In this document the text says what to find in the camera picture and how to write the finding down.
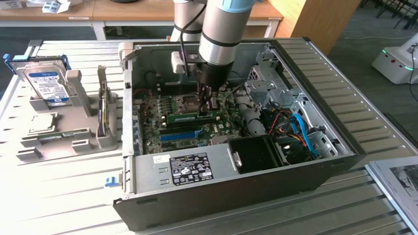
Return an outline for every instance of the power supply label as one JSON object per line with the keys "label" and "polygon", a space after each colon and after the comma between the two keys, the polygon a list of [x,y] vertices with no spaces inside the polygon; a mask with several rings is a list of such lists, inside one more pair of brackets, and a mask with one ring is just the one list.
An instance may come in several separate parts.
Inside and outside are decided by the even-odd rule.
{"label": "power supply label", "polygon": [[66,102],[69,98],[65,86],[59,84],[59,74],[57,72],[30,73],[33,85],[49,102]]}
{"label": "power supply label", "polygon": [[173,182],[177,186],[214,178],[208,153],[172,158],[170,166]]}

